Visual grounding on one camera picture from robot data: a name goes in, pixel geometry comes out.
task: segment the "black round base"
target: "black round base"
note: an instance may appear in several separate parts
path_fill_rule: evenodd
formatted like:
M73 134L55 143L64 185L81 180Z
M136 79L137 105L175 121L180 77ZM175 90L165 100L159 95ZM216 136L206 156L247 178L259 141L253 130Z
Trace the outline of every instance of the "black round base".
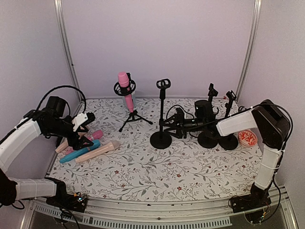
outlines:
M166 149L171 145L172 137L168 132L163 132L163 137L160 138L160 131L158 131L152 134L150 142L156 149Z
M203 133L198 135L198 143L204 148L212 149L217 146L218 141L215 139L211 139L209 137L204 136Z
M218 139L218 143L226 150L234 150L238 146L238 140L233 134Z

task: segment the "small red plate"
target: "small red plate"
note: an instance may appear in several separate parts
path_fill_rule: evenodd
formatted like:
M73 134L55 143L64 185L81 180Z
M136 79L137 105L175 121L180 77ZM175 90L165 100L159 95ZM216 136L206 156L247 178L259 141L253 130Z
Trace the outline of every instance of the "small red plate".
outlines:
M238 133L238 141L245 147L252 147L257 143L257 137L252 131L243 130Z

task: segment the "table surface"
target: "table surface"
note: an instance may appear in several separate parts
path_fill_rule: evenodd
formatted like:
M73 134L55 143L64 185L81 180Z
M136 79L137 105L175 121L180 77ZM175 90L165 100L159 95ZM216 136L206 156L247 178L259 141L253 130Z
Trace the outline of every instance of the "table surface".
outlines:
M164 110L179 104L194 114L196 100L166 99ZM226 102L213 101L214 109L219 108L217 117L224 116ZM50 177L63 180L71 193L80 191L91 197L133 201L202 200L249 193L262 158L257 145L252 148L239 145L232 151L219 145L205 149L188 135L186 139L173 137L169 148L157 150L149 139L159 129L160 100L137 99L135 108L153 125L132 122L120 133L118 130L129 115L122 99L88 100L87 112L96 116L89 125L89 133L101 129L102 145L112 140L120 141L121 145L80 164L75 160L60 164L64 154L59 153ZM237 108L234 104L231 113L237 112Z

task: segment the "teal microphone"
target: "teal microphone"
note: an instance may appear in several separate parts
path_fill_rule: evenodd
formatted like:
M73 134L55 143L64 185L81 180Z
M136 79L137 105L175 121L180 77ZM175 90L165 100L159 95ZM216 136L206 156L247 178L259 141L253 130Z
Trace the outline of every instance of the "teal microphone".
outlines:
M79 156L81 156L81 155L83 155L85 153L88 153L89 151L94 150L94 149L96 149L96 148L101 146L100 141L98 139L97 140L93 140L92 142L93 142L92 146L87 147L87 148L83 148L83 149L80 149L80 150L77 150L77 151L74 151L74 152L66 155L62 159L60 159L59 162L60 163L65 163L65 162L71 161L71 160L73 160L73 159L75 159L75 158L77 158L77 157L79 157Z

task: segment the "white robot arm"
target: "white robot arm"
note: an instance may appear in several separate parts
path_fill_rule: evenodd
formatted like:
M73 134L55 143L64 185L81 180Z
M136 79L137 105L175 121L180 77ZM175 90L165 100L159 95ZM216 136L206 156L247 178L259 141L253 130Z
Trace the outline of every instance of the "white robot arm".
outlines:
M85 206L83 199L79 201L79 195L73 196L66 193L66 186L62 181L48 179L15 179L6 177L9 166L19 153L33 139L43 134L61 136L68 140L75 150L88 147L92 142L86 137L79 136L79 132L87 132L85 127L95 119L93 113L80 113L73 119L63 114L65 101L59 97L51 96L45 108L41 111L32 110L27 113L20 123L0 142L0 204L8 206L16 200L50 197L47 202L52 205L63 205L70 210L83 211ZM70 204L78 200L79 205Z
M290 120L288 120L278 107L270 100L265 100L245 112L219 121L216 125L220 136L228 136L245 129L258 128L263 139L263 159L255 182L251 187L251 194L230 199L234 212L257 208L264 206L266 202L270 202L268 189L274 181L274 176L279 169L285 151L286 142L292 132L291 117L289 116Z
M253 117L252 110L238 114L234 117L220 121L217 125L220 136L228 136L230 134L257 128L256 121ZM263 159L260 164L259 173L255 180L255 185L265 190L272 182L272 177L276 169L277 163L282 155L282 150L268 147L264 144Z

